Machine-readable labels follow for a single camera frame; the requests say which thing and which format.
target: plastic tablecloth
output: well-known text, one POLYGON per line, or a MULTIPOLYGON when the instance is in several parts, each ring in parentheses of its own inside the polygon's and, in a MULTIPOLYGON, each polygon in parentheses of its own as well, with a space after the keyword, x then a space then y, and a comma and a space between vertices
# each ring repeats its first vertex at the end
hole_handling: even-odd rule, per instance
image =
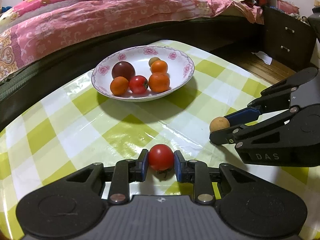
MULTIPOLYGON (((15 209, 29 192, 91 163, 113 166, 119 160, 137 158, 143 148, 164 143, 180 150, 185 159, 201 160, 210 167, 231 163, 298 194, 308 207, 300 236, 320 237, 319 168, 244 165, 234 145, 216 147, 209 142, 213 118, 246 107, 270 84, 187 44, 162 40, 153 45, 173 47, 191 57, 195 73, 185 86, 154 101, 122 102, 100 95, 91 84, 89 71, 43 98, 1 131, 0 229, 4 234, 13 239, 23 236, 15 209)), ((130 192, 192 194, 192 185, 179 184, 173 173, 164 178, 149 170, 145 182, 130 184, 130 192)))

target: dark purple tomato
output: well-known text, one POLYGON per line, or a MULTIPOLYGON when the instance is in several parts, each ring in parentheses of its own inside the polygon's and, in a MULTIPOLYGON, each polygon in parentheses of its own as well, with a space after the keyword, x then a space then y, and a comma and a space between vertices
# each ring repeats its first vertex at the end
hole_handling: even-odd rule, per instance
POLYGON ((134 67, 126 61, 116 63, 111 71, 112 78, 124 77, 128 81, 136 75, 134 67))

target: wooden cabinet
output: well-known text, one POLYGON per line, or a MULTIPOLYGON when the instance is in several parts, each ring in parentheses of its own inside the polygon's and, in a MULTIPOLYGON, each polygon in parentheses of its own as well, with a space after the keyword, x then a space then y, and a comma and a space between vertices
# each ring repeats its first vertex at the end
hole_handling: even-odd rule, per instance
POLYGON ((316 44, 313 29, 269 7, 264 8, 264 21, 264 52, 295 71, 309 67, 316 44))

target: red tomato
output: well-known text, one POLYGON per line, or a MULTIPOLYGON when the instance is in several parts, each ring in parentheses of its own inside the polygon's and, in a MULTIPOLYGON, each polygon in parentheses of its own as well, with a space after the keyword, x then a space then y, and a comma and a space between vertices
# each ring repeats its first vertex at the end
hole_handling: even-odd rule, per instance
POLYGON ((154 145, 148 154, 148 162, 155 171, 165 171, 174 165, 174 155, 165 144, 154 145))
POLYGON ((135 94, 143 94, 148 86, 148 80, 144 76, 134 76, 129 82, 129 88, 135 94))

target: floor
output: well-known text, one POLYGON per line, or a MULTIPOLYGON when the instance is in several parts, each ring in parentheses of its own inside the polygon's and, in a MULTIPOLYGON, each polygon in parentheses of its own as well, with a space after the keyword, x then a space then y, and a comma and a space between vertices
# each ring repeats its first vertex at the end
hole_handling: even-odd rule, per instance
POLYGON ((239 43, 235 43, 215 49, 211 53, 244 68, 271 84, 278 83, 295 73, 294 70, 274 59, 271 65, 265 64, 256 55, 252 54, 251 50, 250 46, 241 46, 239 43))

